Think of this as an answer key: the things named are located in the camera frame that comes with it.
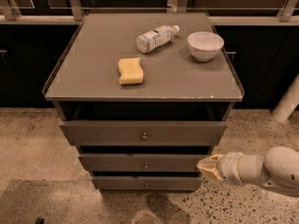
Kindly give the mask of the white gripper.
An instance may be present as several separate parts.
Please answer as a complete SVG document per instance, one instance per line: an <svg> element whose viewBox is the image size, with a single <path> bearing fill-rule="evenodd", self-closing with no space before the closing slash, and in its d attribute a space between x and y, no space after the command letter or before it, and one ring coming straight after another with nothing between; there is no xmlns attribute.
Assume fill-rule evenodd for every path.
<svg viewBox="0 0 299 224"><path fill-rule="evenodd" d="M200 160L196 167L205 177L224 180L233 186L242 186L243 182L238 173L238 162L242 156L241 152L230 152L224 156L216 154Z"/></svg>

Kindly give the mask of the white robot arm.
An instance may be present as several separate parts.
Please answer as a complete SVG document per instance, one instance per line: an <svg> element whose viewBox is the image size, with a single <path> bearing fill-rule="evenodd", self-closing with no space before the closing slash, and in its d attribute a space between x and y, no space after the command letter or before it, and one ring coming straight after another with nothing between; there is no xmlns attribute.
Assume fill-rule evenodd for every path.
<svg viewBox="0 0 299 224"><path fill-rule="evenodd" d="M299 197L299 152L288 147L273 147L263 155L216 154L200 160L196 167L203 176L232 186L254 185Z"/></svg>

